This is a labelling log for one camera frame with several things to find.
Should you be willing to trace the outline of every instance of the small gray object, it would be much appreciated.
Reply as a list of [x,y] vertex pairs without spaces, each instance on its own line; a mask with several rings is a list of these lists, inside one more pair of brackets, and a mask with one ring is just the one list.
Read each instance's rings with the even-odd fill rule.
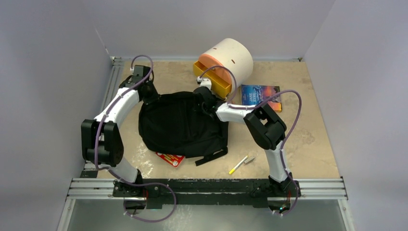
[[251,163],[254,159],[255,159],[254,156],[250,156],[248,159],[246,159],[246,160],[244,161],[244,163],[245,163],[245,164],[249,164],[249,163]]

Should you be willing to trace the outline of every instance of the wooden tabletop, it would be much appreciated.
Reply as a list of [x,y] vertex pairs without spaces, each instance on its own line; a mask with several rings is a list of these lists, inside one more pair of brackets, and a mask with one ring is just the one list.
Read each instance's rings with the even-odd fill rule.
[[[190,61],[154,62],[154,85],[159,94],[177,91],[193,91],[198,87]],[[126,62],[122,80],[130,75],[130,62]],[[295,178],[338,178],[336,162],[320,113],[319,105],[310,81],[306,63],[303,62],[255,62],[254,71],[245,84],[280,86],[281,90],[293,89],[302,97],[302,112],[299,121],[288,139],[285,150],[289,168]],[[233,100],[240,104],[241,94]],[[298,99],[292,93],[282,95],[283,111],[278,115],[292,126],[298,108]],[[125,147],[124,157],[145,178],[267,178],[269,168],[265,152],[254,142],[246,125],[230,123],[228,154],[196,167],[200,159],[184,159],[176,168],[148,150],[138,133],[138,117],[141,103],[128,114],[120,128]],[[248,165],[242,165],[232,175],[228,172],[246,155],[255,156]],[[100,171],[98,178],[112,178]]]

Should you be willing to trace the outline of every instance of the black bag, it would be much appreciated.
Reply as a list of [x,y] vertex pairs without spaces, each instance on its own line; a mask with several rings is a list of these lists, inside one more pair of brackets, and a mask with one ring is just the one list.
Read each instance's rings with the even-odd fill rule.
[[144,103],[139,113],[139,134],[154,152],[186,158],[204,156],[196,165],[228,152],[228,122],[197,110],[192,92],[164,94],[153,103]]

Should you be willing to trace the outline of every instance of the gray wall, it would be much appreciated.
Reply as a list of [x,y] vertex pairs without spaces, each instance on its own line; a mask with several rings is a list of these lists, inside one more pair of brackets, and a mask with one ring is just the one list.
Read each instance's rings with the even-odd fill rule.
[[306,53],[357,230],[407,230],[408,2],[337,0]]
[[224,38],[257,59],[303,57],[334,0],[84,0],[112,56],[197,58]]
[[79,0],[0,2],[0,224],[55,230],[110,59]]

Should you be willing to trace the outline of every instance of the gray floor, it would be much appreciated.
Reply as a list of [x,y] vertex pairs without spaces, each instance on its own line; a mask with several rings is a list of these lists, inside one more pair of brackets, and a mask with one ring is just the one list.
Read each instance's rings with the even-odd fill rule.
[[[159,219],[172,206],[144,210],[139,216]],[[287,216],[280,218],[269,209],[231,205],[179,205],[167,220],[145,223],[123,215],[121,200],[77,200],[70,231],[345,231],[337,200],[302,200]]]

